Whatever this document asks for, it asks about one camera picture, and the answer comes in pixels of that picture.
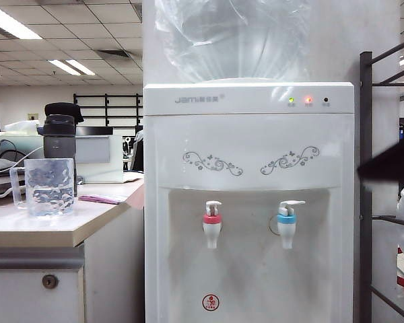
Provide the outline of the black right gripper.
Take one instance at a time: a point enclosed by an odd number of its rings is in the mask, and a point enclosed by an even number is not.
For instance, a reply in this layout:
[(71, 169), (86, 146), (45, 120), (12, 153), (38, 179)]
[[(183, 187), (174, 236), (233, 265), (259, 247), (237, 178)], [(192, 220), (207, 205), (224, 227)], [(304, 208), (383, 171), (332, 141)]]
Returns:
[(360, 165), (358, 176), (364, 180), (404, 182), (404, 141)]

